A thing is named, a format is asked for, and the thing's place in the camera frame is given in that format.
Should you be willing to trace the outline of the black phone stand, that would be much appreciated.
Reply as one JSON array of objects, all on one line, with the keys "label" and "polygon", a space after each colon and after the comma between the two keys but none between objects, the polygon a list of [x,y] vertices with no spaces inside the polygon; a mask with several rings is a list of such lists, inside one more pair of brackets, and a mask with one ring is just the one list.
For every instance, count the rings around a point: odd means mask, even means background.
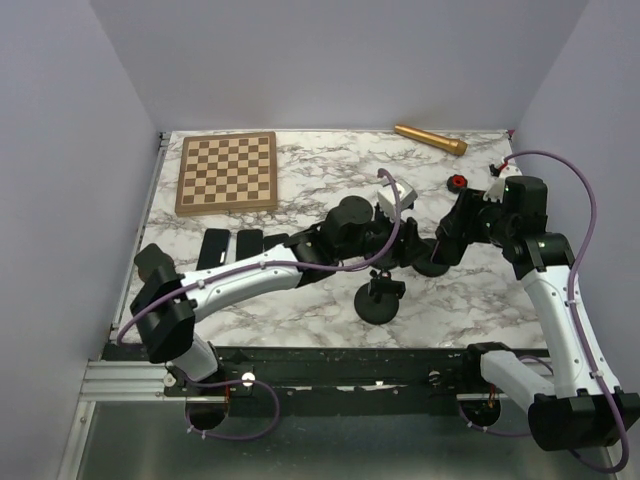
[{"label": "black phone stand", "polygon": [[449,271],[448,265],[433,262],[432,256],[435,246],[435,239],[423,239],[421,241],[420,255],[411,264],[415,272],[427,278],[437,278]]},{"label": "black phone stand", "polygon": [[355,294],[355,311],[368,324],[387,324],[396,317],[405,292],[405,282],[394,280],[389,271],[371,270],[369,282]]}]

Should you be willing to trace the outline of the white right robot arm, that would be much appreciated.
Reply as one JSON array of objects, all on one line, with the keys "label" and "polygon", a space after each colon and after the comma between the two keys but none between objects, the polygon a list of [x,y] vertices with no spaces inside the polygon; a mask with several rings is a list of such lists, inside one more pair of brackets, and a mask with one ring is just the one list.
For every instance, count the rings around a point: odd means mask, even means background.
[{"label": "white right robot arm", "polygon": [[478,344],[460,379],[474,392],[491,384],[504,392],[545,451],[609,447],[638,420],[639,396],[623,391],[600,349],[571,246],[546,229],[547,194],[539,178],[499,178],[487,191],[462,189],[440,221],[432,262],[456,266],[474,243],[500,248],[534,306],[553,368],[547,379],[507,347]]}]

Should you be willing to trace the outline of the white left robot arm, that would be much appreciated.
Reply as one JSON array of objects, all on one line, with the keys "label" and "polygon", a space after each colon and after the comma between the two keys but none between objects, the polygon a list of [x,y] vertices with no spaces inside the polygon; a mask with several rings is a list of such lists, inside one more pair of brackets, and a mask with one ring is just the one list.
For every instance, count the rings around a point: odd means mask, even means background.
[{"label": "white left robot arm", "polygon": [[383,259],[409,264],[422,249],[417,222],[384,207],[346,197],[323,221],[272,248],[208,270],[179,273],[157,244],[147,245],[134,258],[143,286],[130,305],[130,324],[149,362],[170,363],[197,393],[214,393],[222,380],[219,358],[196,334],[196,323],[236,303]]}]

